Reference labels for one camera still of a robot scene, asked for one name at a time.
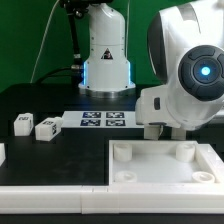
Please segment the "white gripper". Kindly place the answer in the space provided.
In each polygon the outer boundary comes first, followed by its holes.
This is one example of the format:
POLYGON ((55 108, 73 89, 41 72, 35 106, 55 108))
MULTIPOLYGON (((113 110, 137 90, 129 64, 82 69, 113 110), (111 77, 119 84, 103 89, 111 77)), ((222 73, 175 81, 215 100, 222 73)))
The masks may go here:
POLYGON ((143 89, 135 105, 136 123, 179 128, 180 124, 167 109, 166 96, 167 87, 165 85, 143 89))

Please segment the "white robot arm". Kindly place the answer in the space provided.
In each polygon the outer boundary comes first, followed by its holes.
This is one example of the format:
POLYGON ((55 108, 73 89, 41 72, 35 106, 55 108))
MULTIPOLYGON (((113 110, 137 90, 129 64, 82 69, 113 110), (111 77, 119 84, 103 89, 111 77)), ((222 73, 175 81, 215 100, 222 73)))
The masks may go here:
MULTIPOLYGON (((113 0, 60 0, 69 16, 90 15, 90 55, 74 51, 79 90, 96 97, 135 88, 124 54, 125 20, 113 0)), ((141 91, 136 122, 196 130, 224 106, 224 0, 195 0, 159 11, 147 50, 160 86, 141 91)))

